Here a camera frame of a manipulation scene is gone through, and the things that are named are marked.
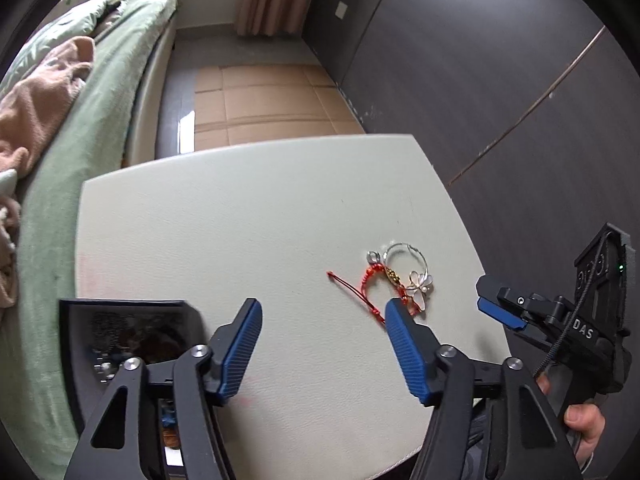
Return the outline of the person's right hand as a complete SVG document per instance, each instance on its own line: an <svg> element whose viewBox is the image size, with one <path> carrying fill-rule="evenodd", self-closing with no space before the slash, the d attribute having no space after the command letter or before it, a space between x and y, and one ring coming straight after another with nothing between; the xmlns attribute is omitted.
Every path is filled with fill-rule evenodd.
<svg viewBox="0 0 640 480"><path fill-rule="evenodd" d="M582 403L588 398L588 392L583 393L580 388L582 384L574 379L568 381L565 388L557 387L548 377L542 373L537 377L536 382L544 394L551 393L552 396L559 396L563 389L566 390L563 406L564 424L569 430L579 434L579 445L575 451L575 458L581 470L586 470L596 450L602 434L605 430L605 417L597 404L592 402Z"/></svg>

